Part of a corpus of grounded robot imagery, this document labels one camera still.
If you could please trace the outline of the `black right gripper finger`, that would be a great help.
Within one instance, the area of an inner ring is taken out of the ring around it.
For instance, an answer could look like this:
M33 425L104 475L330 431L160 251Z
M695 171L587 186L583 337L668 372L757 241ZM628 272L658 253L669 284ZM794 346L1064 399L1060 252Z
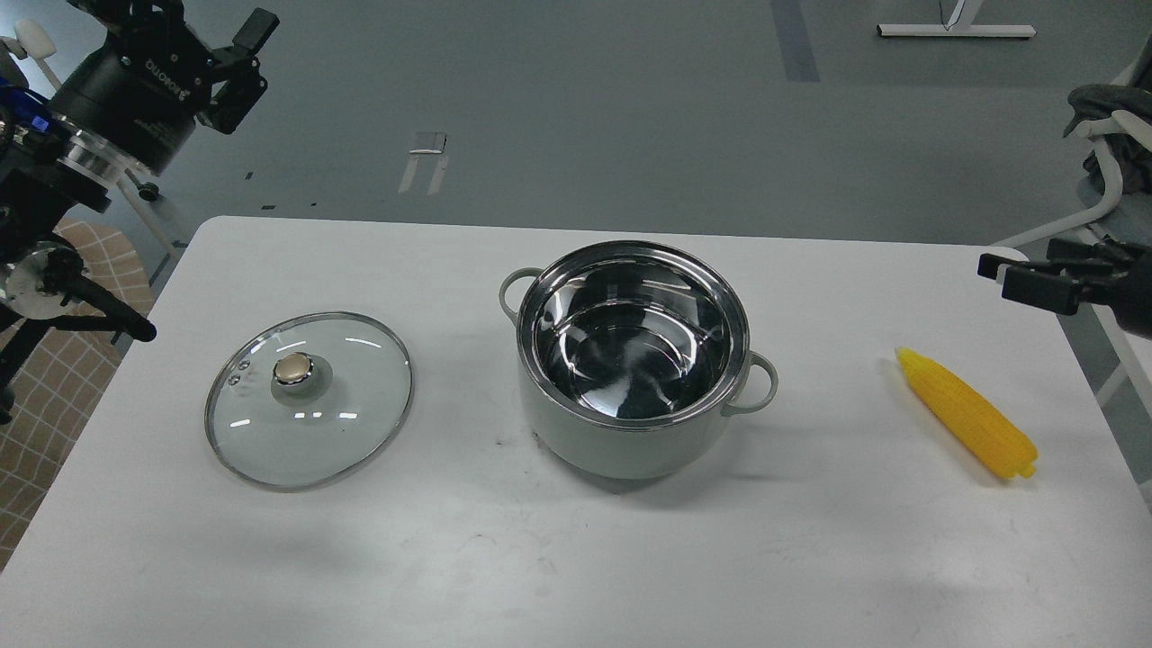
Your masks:
M1043 311L1071 316L1083 303L1106 303L1117 276L1071 279L1070 276L1034 274L1020 269L1008 271L1003 297Z
M1087 243L1069 238L1049 239L1045 261L1013 261L988 253L980 255L976 274L996 280L1007 279L1008 271L1020 269L1043 276L1070 276L1071 279L1126 274L1137 262L1137 244L1116 238L1102 238Z

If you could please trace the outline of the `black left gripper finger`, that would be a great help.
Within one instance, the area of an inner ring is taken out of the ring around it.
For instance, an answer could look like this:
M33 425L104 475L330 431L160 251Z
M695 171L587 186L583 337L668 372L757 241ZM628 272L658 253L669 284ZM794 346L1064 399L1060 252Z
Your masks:
M230 45L209 52L204 69L194 77L200 125L230 135L247 119L268 88L258 53L279 25L276 13L258 7L234 33Z

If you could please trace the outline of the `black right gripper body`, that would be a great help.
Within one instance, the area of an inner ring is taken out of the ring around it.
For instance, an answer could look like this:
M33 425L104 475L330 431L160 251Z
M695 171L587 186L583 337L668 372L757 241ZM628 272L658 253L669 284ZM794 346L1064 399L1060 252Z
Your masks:
M1084 300L1111 308L1124 332L1151 339L1151 247L1100 241L1090 248L1107 272L1086 280Z

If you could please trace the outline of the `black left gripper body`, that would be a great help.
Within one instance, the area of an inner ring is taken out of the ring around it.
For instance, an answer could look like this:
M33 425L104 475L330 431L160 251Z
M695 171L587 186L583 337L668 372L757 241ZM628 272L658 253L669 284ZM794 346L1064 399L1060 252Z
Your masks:
M50 110L160 176L209 97L209 52L185 24L185 3L73 1L71 7L94 17L106 37L50 98Z

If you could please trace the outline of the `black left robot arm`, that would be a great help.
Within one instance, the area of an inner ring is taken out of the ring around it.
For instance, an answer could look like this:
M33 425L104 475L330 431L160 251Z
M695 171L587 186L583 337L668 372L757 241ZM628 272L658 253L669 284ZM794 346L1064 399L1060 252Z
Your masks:
M279 27L256 8L230 44L209 48L181 1L77 1L106 30L53 97L3 77L1 266L3 424L12 380L51 329L121 332L147 342L156 325L84 274L55 233L82 205L103 212L128 174L162 173L204 125L232 134L267 88L259 51Z

